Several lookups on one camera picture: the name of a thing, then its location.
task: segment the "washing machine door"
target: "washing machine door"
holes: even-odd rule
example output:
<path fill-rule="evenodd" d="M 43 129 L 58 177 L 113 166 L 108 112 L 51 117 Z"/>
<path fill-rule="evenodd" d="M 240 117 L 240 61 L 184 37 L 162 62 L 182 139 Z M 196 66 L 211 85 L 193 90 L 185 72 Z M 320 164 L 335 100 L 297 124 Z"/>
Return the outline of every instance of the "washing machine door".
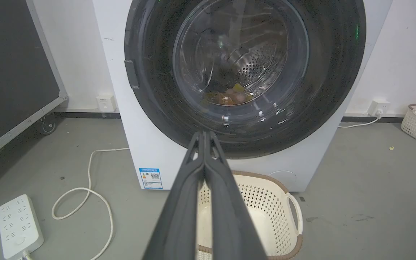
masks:
<path fill-rule="evenodd" d="M 362 0 L 133 0 L 125 65 L 142 109 L 228 158 L 288 148 L 340 106 L 365 46 Z"/>

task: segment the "cable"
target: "cable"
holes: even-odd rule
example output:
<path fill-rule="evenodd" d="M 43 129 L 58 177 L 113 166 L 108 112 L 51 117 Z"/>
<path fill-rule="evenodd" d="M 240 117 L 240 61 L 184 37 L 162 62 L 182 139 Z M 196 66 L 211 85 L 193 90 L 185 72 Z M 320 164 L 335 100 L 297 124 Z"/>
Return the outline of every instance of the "cable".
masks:
<path fill-rule="evenodd" d="M 356 126 L 363 126 L 363 125 L 370 125 L 373 124 L 375 122 L 377 122 L 378 120 L 381 120 L 381 115 L 383 115 L 383 110 L 378 109 L 377 112 L 375 113 L 375 115 L 377 116 L 377 119 L 373 120 L 372 122 L 368 122 L 368 123 L 361 123 L 359 125 L 350 125 L 350 126 L 338 126 L 338 128 L 352 128 L 352 127 L 356 127 Z"/>
<path fill-rule="evenodd" d="M 109 152 L 109 151 L 123 151 L 123 150 L 129 150 L 129 148 L 120 148 L 120 149 L 103 149 L 103 150 L 95 150 L 94 152 L 92 152 L 91 153 L 91 156 L 89 157 L 89 164 L 88 164 L 88 180 L 89 180 L 89 188 L 83 188 L 83 187 L 78 187 L 78 188 L 74 188 L 74 189 L 71 189 L 71 190 L 69 190 L 69 191 L 67 191 L 67 192 L 65 192 L 62 196 L 60 196 L 59 197 L 59 199 L 57 199 L 57 201 L 56 201 L 56 203 L 54 203 L 54 205 L 52 206 L 52 211 L 51 211 L 51 215 L 52 215 L 52 217 L 53 217 L 53 219 L 56 219 L 56 220 L 61 220 L 61 219 L 65 219 L 65 218 L 67 218 L 67 217 L 69 217 L 69 216 L 71 216 L 71 215 L 73 215 L 78 209 L 80 209 L 81 208 L 81 206 L 83 206 L 83 204 L 86 202 L 86 199 L 88 199 L 88 197 L 89 197 L 89 193 L 92 193 L 92 194 L 94 194 L 94 195 L 96 195 L 96 196 L 98 196 L 100 199 L 102 199 L 102 201 L 104 201 L 104 203 L 105 203 L 105 205 L 107 206 L 107 209 L 109 210 L 109 217 L 110 217 L 110 235 L 109 235 L 109 240 L 107 240 L 107 242 L 105 243 L 105 246 L 104 246 L 104 248 L 102 248 L 102 250 L 96 255 L 96 256 L 94 256 L 93 258 L 91 258 L 91 260 L 96 260 L 97 258 L 99 258 L 99 256 L 107 249 L 107 247 L 109 246 L 109 244 L 110 244 L 110 241 L 112 240 L 112 235 L 113 235 L 113 218 L 112 218 L 112 210 L 110 209 L 110 205 L 109 205 L 109 203 L 107 202 L 107 200 L 103 197 L 103 196 L 101 196 L 100 194 L 98 194 L 97 192 L 95 192 L 95 191 L 93 191 L 93 190 L 91 190 L 91 161 L 92 161 L 92 157 L 94 156 L 94 154 L 95 153 L 97 153 L 97 152 Z M 86 194 L 86 197 L 83 199 L 83 202 L 81 202 L 80 204 L 79 204 L 79 206 L 78 207 L 76 207 L 76 209 L 74 209 L 72 212 L 70 212 L 69 214 L 66 214 L 65 216 L 63 216 L 63 217 L 58 217 L 58 216 L 56 216 L 56 214 L 54 214 L 54 210 L 56 209 L 56 206 L 57 206 L 57 204 L 59 203 L 59 201 L 61 201 L 61 199 L 63 198 L 63 197 L 65 197 L 65 195 L 66 194 L 69 194 L 69 193 L 71 193 L 71 192 L 73 192 L 73 191 L 78 191 L 78 190 L 84 190 L 84 191 L 88 191 L 88 193 Z M 25 252 L 23 253 L 24 254 L 24 257 L 27 259 L 27 260 L 32 260 L 31 258 L 30 258 L 30 254 L 29 253 L 27 253 L 26 255 L 25 255 Z"/>
<path fill-rule="evenodd" d="M 373 123 L 375 123 L 375 122 L 377 122 L 377 121 L 378 121 L 378 118 L 377 118 L 377 119 L 375 119 L 375 120 L 373 120 L 372 122 L 362 123 L 362 124 L 360 124 L 360 125 L 338 126 L 338 128 L 351 128 L 351 127 L 356 127 L 356 126 L 370 125 L 370 124 L 373 124 Z"/>
<path fill-rule="evenodd" d="M 27 250 L 23 252 L 23 257 L 25 257 L 26 260 L 33 260 L 33 258 L 30 257 L 30 253 L 28 253 Z"/>

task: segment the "wall outlet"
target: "wall outlet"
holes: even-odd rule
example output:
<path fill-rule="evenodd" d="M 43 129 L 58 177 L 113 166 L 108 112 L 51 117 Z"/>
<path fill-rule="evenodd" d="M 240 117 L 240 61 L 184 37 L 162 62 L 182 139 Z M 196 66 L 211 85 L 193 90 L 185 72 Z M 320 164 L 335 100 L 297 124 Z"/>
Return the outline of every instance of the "wall outlet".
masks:
<path fill-rule="evenodd" d="M 0 206 L 0 235 L 5 259 L 22 259 L 25 250 L 31 253 L 41 247 L 43 234 L 27 195 Z"/>
<path fill-rule="evenodd" d="M 368 108 L 367 113 L 373 117 L 377 115 L 378 110 L 382 111 L 382 115 L 388 112 L 390 102 L 387 102 L 384 99 L 374 99 Z"/>
<path fill-rule="evenodd" d="M 117 109 L 115 97 L 112 94 L 100 94 L 96 100 L 101 112 L 114 112 Z"/>

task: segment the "front-loading washing machine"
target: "front-loading washing machine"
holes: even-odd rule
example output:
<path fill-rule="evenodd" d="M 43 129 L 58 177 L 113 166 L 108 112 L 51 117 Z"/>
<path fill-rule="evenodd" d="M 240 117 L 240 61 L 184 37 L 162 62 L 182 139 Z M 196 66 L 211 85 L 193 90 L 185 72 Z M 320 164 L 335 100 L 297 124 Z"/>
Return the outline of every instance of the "front-loading washing machine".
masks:
<path fill-rule="evenodd" d="M 94 0 L 143 189 L 170 189 L 194 132 L 290 191 L 314 175 L 392 0 Z"/>

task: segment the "metal frame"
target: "metal frame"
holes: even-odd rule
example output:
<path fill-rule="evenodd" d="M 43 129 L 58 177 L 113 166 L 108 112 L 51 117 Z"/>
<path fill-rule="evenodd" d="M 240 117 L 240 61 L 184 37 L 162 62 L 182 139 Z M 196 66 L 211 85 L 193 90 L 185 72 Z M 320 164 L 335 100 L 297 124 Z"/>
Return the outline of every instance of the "metal frame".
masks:
<path fill-rule="evenodd" d="M 53 75 L 56 79 L 57 85 L 59 87 L 59 97 L 54 99 L 51 103 L 45 105 L 42 109 L 35 112 L 33 115 L 28 117 L 26 120 L 23 120 L 22 123 L 19 123 L 16 127 L 12 128 L 10 131 L 5 133 L 0 137 L 0 149 L 9 143 L 12 139 L 14 139 L 17 135 L 23 132 L 25 129 L 30 127 L 33 123 L 40 120 L 41 117 L 46 115 L 47 113 L 51 112 L 56 106 L 60 105 L 62 102 L 68 99 L 68 95 L 66 93 L 64 84 L 62 82 L 61 76 L 57 69 L 57 66 L 54 62 L 54 58 L 52 56 L 51 50 L 49 49 L 48 42 L 46 40 L 46 36 L 44 35 L 43 28 L 41 27 L 41 23 L 38 18 L 38 14 L 36 13 L 35 5 L 33 0 L 26 0 L 28 9 L 30 10 L 31 18 L 33 23 L 35 24 L 36 31 L 38 32 L 39 39 L 41 44 L 43 45 L 44 52 L 46 57 L 48 58 L 49 65 L 51 66 Z"/>

